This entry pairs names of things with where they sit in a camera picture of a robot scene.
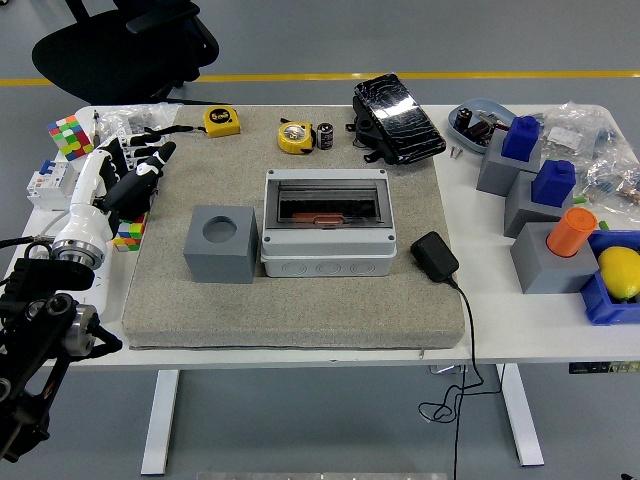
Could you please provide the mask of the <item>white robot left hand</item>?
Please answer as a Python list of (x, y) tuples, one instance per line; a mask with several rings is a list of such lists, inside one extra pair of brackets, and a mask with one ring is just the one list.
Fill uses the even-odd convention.
[(87, 256), (97, 264), (122, 220), (150, 210), (163, 168), (176, 149), (173, 141), (142, 150), (150, 155), (130, 169), (121, 140), (113, 136), (86, 158), (73, 191), (69, 221), (52, 243), (56, 258)]

